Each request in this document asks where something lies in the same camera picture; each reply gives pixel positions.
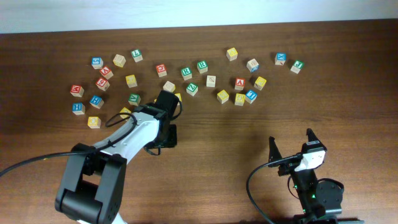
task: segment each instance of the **cube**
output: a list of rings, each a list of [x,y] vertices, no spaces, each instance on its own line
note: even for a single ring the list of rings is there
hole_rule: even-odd
[[[129,88],[138,86],[135,75],[126,76],[126,82]]]
[[[139,97],[138,94],[131,93],[131,95],[129,97],[130,105],[138,106],[140,101],[141,101],[141,98]]]
[[[113,72],[107,66],[104,66],[99,72],[107,80],[113,76]]]
[[[254,100],[256,100],[256,98],[257,98],[257,93],[255,92],[255,91],[253,91],[253,90],[249,90],[247,93],[246,93],[246,96],[245,96],[245,100],[248,102],[248,103],[253,103],[254,102]]]
[[[104,61],[102,61],[102,58],[93,57],[93,59],[91,59],[91,66],[93,66],[94,69],[101,69],[103,65]]]
[[[292,68],[290,69],[290,71],[299,74],[299,72],[301,71],[301,69],[304,67],[304,63],[296,60],[292,66]]]
[[[123,108],[120,111],[120,113],[131,113],[131,111],[129,109],[127,109],[127,108]],[[122,119],[124,119],[124,118],[129,118],[130,116],[129,115],[125,115],[125,114],[121,114],[120,117],[122,117]]]
[[[181,69],[181,75],[184,80],[188,80],[192,78],[192,71],[190,68],[183,68]]]
[[[195,96],[195,94],[198,92],[198,85],[194,83],[189,83],[187,86],[187,93],[191,96]]]
[[[235,105],[236,106],[243,106],[244,104],[245,95],[237,93],[235,96]]]
[[[205,61],[198,62],[197,68],[198,68],[199,73],[201,73],[201,74],[208,71],[208,66]]]
[[[172,93],[175,90],[175,85],[167,81],[166,84],[163,86],[163,89]]]
[[[257,69],[259,69],[259,64],[257,63],[256,59],[252,59],[252,60],[248,61],[246,66],[250,72],[254,72]]]
[[[244,84],[245,84],[244,78],[236,78],[235,90],[243,90]]]
[[[101,120],[99,117],[88,117],[87,125],[90,128],[100,128],[101,127]]]
[[[104,105],[104,101],[101,99],[101,97],[94,95],[90,100],[90,104],[93,105],[95,108],[100,109],[102,105]]]
[[[229,61],[235,60],[238,58],[238,51],[233,47],[226,51],[226,57],[228,57]]]
[[[124,58],[124,56],[118,55],[118,54],[117,54],[117,55],[114,57],[114,59],[113,59],[113,63],[114,63],[116,66],[119,66],[119,67],[123,68],[124,64],[126,63],[126,59]]]
[[[85,90],[80,85],[72,85],[70,89],[70,93],[76,97],[82,97]]]
[[[102,91],[106,91],[111,86],[111,84],[109,84],[109,82],[104,78],[99,78],[95,85],[97,85],[97,87]]]
[[[284,65],[285,62],[286,62],[286,54],[285,53],[276,53],[275,65]]]
[[[181,98],[181,94],[179,94],[179,93],[176,93],[176,94],[174,94],[176,97],[178,97],[179,98],[179,100],[180,100],[180,102],[182,103],[182,98]]]
[[[216,77],[214,75],[208,75],[206,81],[207,87],[216,87]]]
[[[225,90],[222,90],[221,92],[217,93],[217,100],[223,104],[227,102],[229,99],[229,95]]]
[[[166,66],[164,64],[156,66],[156,71],[159,77],[167,75]]]
[[[137,49],[137,50],[133,50],[133,51],[131,52],[131,55],[132,55],[132,57],[133,57],[133,59],[134,59],[135,62],[139,62],[139,61],[142,61],[142,60],[143,60],[141,51],[138,50],[138,49]]]
[[[72,112],[75,115],[82,115],[86,112],[86,107],[83,105],[83,103],[74,103],[72,106]]]
[[[258,90],[262,90],[262,88],[264,87],[264,85],[266,85],[267,80],[265,78],[262,77],[258,77],[256,82],[254,83],[254,87]]]

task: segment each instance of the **letter on block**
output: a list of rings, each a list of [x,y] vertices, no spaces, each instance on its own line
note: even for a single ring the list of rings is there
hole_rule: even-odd
[[[139,102],[141,101],[141,98],[139,97],[138,94],[131,94],[130,98],[129,98],[129,104],[130,105],[134,105],[134,106],[138,106]]]
[[[229,61],[235,60],[238,58],[238,51],[233,47],[226,51],[226,57],[228,57]]]
[[[244,84],[245,84],[244,78],[236,78],[235,90],[243,90]]]
[[[223,104],[227,102],[229,99],[229,95],[225,90],[222,90],[221,92],[217,93],[217,100]]]
[[[180,93],[176,93],[174,95],[177,96],[179,98],[180,102],[182,103],[181,94]]]
[[[258,77],[256,82],[254,83],[254,87],[258,90],[262,90],[262,88],[264,87],[264,85],[266,85],[267,80],[265,78],[262,77]]]
[[[123,108],[123,109],[120,111],[120,113],[131,113],[131,111],[130,111],[129,109],[127,109],[127,108]],[[121,114],[120,117],[122,117],[122,119],[124,119],[124,118],[128,118],[129,116],[128,116],[128,115]]]
[[[82,97],[85,90],[80,85],[73,85],[70,89],[70,93],[76,97]]]
[[[111,86],[111,84],[109,84],[109,82],[104,78],[99,78],[99,80],[95,84],[100,90],[103,91],[106,91],[109,88],[109,86]]]
[[[167,75],[166,66],[164,64],[156,66],[156,71],[159,77]]]
[[[198,66],[197,67],[198,67],[199,73],[201,73],[201,74],[208,71],[208,66],[207,66],[207,63],[205,61],[198,62]]]
[[[94,69],[101,69],[102,66],[104,66],[104,62],[100,57],[93,57],[93,59],[91,59],[91,65]]]
[[[256,92],[254,92],[253,90],[249,90],[247,93],[246,93],[246,97],[244,98],[248,103],[253,103],[254,102],[254,100],[256,100],[256,98],[257,98],[257,93]]]
[[[235,96],[235,105],[236,106],[243,106],[245,96],[244,94],[237,93]]]
[[[167,81],[166,84],[163,86],[163,89],[172,93],[175,90],[175,85]]]
[[[216,77],[214,75],[208,75],[206,81],[207,87],[216,87]]]
[[[114,59],[113,59],[113,63],[114,63],[116,66],[119,66],[119,67],[123,68],[124,64],[126,63],[126,59],[124,58],[124,56],[118,55],[118,54],[117,54],[117,55],[114,57]]]
[[[101,120],[99,117],[88,117],[87,125],[90,128],[100,128],[101,127]]]
[[[304,67],[304,63],[296,60],[292,66],[292,68],[290,69],[290,71],[299,74],[299,72],[301,71],[301,69]]]
[[[72,112],[75,115],[82,115],[86,112],[86,107],[83,105],[83,103],[74,103],[72,106]]]
[[[131,52],[131,55],[132,55],[132,57],[133,57],[133,59],[134,59],[135,62],[139,62],[139,61],[142,61],[142,60],[143,60],[141,51],[138,50],[138,49],[137,49],[137,50],[133,50],[133,51]]]
[[[257,63],[256,59],[252,59],[252,60],[248,61],[248,64],[246,66],[250,72],[254,72],[257,69],[259,69],[259,64]]]
[[[127,85],[129,86],[129,88],[138,86],[135,75],[126,76],[126,82],[127,82]]]
[[[104,101],[101,99],[101,97],[94,95],[90,100],[90,104],[93,105],[95,108],[100,109],[102,105],[104,105]]]
[[[192,71],[190,68],[183,68],[181,69],[181,75],[184,80],[188,80],[192,78]]]
[[[107,66],[104,66],[99,72],[107,80],[113,76],[113,72]]]
[[[275,65],[284,65],[286,62],[285,53],[277,53],[275,56]]]
[[[198,85],[194,83],[189,83],[187,87],[187,93],[191,96],[195,96],[195,94],[198,92]]]

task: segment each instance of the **wooden table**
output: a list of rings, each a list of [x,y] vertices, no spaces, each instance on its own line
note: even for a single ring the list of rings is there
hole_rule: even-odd
[[[318,178],[345,184],[341,217],[367,223],[398,219],[398,21],[306,22],[250,26],[102,30],[0,35],[0,168],[41,154],[93,144],[118,127],[90,129],[88,116],[103,122],[129,106],[130,93],[153,101],[168,80],[182,94],[184,112],[175,121],[178,146],[160,157],[141,151],[128,165],[120,212],[128,223],[237,223],[263,220],[250,203],[245,181],[267,162],[268,137],[282,156],[299,152],[312,128],[328,148]],[[229,62],[226,50],[236,47]],[[144,60],[135,63],[132,49]],[[276,52],[287,65],[275,66]],[[113,65],[126,57],[124,68]],[[110,88],[95,86],[100,73],[90,65],[102,57],[114,73]],[[255,58],[260,69],[250,73]],[[305,63],[298,74],[294,60]],[[200,75],[199,60],[209,71]],[[155,66],[164,63],[167,76]],[[193,78],[183,81],[180,69]],[[135,74],[138,87],[128,88]],[[216,88],[207,88],[216,75]],[[253,104],[235,106],[234,79],[245,78],[243,93],[262,76],[267,84]],[[188,83],[199,85],[190,96]],[[83,85],[83,98],[73,85]],[[216,93],[226,90],[220,104]],[[98,110],[93,95],[104,98]],[[72,113],[83,102],[86,114]],[[0,179],[0,223],[73,223],[54,209],[67,158],[49,159],[14,170]],[[286,187],[287,177],[264,169],[251,182],[254,198],[272,218],[302,213]]]

